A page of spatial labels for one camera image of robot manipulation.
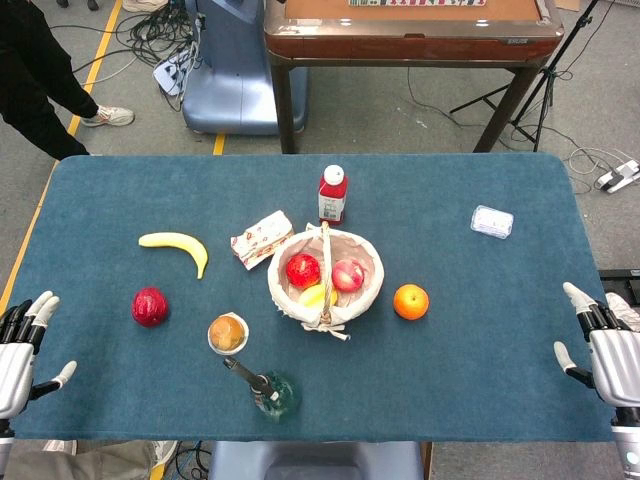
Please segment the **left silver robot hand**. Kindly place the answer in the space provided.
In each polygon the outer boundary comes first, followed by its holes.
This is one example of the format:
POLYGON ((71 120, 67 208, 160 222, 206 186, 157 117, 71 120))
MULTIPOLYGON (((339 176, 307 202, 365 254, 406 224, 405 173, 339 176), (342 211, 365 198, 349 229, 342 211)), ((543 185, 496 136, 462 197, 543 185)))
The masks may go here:
POLYGON ((77 362, 68 362, 51 380, 33 384, 35 360, 60 298, 44 291, 1 314, 1 421, 17 417, 30 401, 61 389, 74 375, 77 362))

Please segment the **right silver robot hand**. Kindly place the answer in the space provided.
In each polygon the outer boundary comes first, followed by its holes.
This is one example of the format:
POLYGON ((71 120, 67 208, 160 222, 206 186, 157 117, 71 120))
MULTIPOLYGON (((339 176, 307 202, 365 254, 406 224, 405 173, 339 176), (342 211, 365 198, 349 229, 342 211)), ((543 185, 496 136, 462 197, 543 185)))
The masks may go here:
POLYGON ((639 406, 639 333, 617 317, 608 305, 570 282, 563 290, 575 308, 591 359, 591 369, 579 367, 564 343, 553 344, 556 360, 569 377, 594 389, 615 408, 639 406))

